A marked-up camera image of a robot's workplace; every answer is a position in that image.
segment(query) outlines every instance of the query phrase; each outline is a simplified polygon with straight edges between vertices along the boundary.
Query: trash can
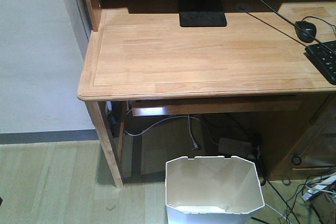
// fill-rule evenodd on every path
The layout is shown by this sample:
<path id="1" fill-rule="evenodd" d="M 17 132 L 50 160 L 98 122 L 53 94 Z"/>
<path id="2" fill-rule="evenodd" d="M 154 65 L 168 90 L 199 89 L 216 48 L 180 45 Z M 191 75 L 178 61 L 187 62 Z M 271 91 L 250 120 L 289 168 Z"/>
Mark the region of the trash can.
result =
<path id="1" fill-rule="evenodd" d="M 169 224 L 246 223 L 264 205 L 253 162 L 237 156 L 166 162 Z"/>

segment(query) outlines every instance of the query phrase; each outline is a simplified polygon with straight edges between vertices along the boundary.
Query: keyboard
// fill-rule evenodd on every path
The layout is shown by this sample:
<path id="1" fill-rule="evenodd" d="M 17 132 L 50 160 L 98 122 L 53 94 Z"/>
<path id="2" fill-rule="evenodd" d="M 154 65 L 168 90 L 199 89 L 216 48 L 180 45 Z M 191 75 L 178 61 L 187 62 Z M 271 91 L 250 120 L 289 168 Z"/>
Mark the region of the keyboard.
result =
<path id="1" fill-rule="evenodd" d="M 336 85 L 336 40 L 324 42 L 333 52 L 320 44 L 306 46 L 307 58 L 331 84 Z"/>

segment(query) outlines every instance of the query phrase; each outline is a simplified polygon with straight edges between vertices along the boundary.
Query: baseboard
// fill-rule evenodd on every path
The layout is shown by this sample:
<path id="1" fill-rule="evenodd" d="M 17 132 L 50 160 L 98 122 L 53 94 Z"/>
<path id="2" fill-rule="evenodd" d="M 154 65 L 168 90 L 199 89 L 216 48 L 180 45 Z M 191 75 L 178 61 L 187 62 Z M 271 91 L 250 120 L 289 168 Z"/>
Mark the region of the baseboard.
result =
<path id="1" fill-rule="evenodd" d="M 98 140 L 95 130 L 48 131 L 0 134 L 0 144 L 30 144 Z"/>

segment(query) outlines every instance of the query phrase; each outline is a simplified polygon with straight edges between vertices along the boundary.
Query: laminate floor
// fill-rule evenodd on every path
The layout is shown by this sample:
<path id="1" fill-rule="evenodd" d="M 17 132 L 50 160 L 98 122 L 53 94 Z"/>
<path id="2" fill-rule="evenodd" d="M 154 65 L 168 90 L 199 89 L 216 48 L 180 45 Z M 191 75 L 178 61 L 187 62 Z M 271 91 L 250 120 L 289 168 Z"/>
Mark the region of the laminate floor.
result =
<path id="1" fill-rule="evenodd" d="M 165 127 L 187 129 L 187 122 L 172 121 L 142 137 L 125 138 L 123 189 L 114 187 L 99 141 L 0 145 L 0 223 L 167 223 L 164 163 L 183 155 L 202 155 L 202 151 L 191 150 L 187 130 Z M 274 185 L 288 199 L 301 182 Z M 269 185 L 262 190 L 265 202 L 284 214 L 284 203 Z M 319 223 L 309 203 L 300 197 L 295 212 L 302 224 Z M 284 223 L 268 207 L 256 217 Z"/>

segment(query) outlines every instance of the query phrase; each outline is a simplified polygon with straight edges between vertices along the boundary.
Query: wooden cabinet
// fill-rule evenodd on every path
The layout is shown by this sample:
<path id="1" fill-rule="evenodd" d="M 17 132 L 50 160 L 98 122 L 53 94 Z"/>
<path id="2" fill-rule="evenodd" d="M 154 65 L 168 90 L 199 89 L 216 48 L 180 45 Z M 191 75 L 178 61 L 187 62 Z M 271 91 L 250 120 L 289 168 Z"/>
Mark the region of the wooden cabinet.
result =
<path id="1" fill-rule="evenodd" d="M 336 165 L 336 95 L 330 94 L 273 171 L 279 179 L 306 178 Z"/>

